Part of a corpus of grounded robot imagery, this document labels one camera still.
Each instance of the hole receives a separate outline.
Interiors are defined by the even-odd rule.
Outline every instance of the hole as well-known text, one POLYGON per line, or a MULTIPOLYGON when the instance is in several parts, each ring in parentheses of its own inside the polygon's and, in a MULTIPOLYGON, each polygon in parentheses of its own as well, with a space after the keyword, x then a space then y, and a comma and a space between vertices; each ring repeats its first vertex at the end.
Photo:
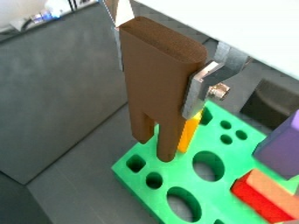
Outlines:
POLYGON ((146 184, 152 189, 159 189, 164 183, 163 177, 159 173, 151 172, 146 177, 146 184))
POLYGON ((222 135, 219 139, 224 144, 232 144, 232 139, 228 135, 222 135))
POLYGON ((236 136, 240 140, 247 140, 248 139, 248 135, 243 130, 236 131, 236 136))
POLYGON ((224 224, 222 220, 215 220, 214 224, 224 224))
POLYGON ((195 155, 192 169, 199 177, 210 182, 220 180, 224 175, 224 164, 220 158, 208 151, 200 151, 195 155))
POLYGON ((220 127, 222 127, 224 130, 230 130, 230 129, 231 129, 231 124, 230 124, 230 122, 227 122, 227 121, 222 121, 219 124, 220 124, 220 127))
POLYGON ((172 187, 167 192, 167 202, 180 219, 196 222, 202 217, 202 207, 192 194, 180 187, 172 187))
POLYGON ((200 124, 202 125, 208 125, 212 119, 212 115, 211 115, 211 111, 208 108, 203 109, 203 113, 202 113, 202 119, 200 119, 200 124))
POLYGON ((146 166, 146 161, 138 155, 134 155, 127 160, 126 165, 132 172, 140 172, 146 166))

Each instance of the gray wall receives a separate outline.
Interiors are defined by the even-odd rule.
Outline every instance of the gray wall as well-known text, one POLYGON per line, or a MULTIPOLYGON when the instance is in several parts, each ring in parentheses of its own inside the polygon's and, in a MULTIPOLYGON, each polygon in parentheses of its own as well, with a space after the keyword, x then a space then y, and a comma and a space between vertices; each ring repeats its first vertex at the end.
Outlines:
POLYGON ((0 45, 0 171, 25 184, 127 102, 95 4, 0 45))
POLYGON ((51 224, 27 188, 0 172, 0 223, 51 224))

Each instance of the purple block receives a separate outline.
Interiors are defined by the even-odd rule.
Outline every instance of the purple block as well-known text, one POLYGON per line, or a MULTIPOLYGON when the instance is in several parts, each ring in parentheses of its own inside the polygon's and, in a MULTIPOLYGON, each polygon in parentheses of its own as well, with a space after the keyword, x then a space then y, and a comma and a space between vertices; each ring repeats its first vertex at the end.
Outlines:
POLYGON ((299 175, 299 110, 258 145, 254 157, 286 179, 299 175))

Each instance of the white surface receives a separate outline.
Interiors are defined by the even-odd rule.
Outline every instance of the white surface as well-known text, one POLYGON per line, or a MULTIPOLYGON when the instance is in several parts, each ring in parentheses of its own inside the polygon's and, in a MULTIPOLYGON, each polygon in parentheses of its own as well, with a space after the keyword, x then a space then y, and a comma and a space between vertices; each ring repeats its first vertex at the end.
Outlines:
POLYGON ((0 0, 0 27, 37 13, 47 0, 0 0))
POLYGON ((136 1, 299 80, 299 1, 136 1))

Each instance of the black cable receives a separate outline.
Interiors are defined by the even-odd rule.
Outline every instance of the black cable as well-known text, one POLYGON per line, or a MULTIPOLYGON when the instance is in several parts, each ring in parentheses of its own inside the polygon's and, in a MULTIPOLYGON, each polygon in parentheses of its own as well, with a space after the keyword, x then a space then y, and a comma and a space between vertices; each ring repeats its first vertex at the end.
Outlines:
POLYGON ((72 0, 72 2, 74 2, 74 5, 75 5, 75 10, 79 8, 78 7, 78 3, 76 3, 76 0, 72 0))
POLYGON ((25 21, 25 23, 23 24, 23 27, 21 27, 21 32, 25 31, 28 25, 29 25, 32 22, 33 22, 33 21, 32 21, 31 19, 28 19, 28 20, 25 21))
POLYGON ((74 11, 72 4, 71 4, 71 0, 68 0, 68 1, 70 1, 70 8, 71 8, 71 11, 74 11))

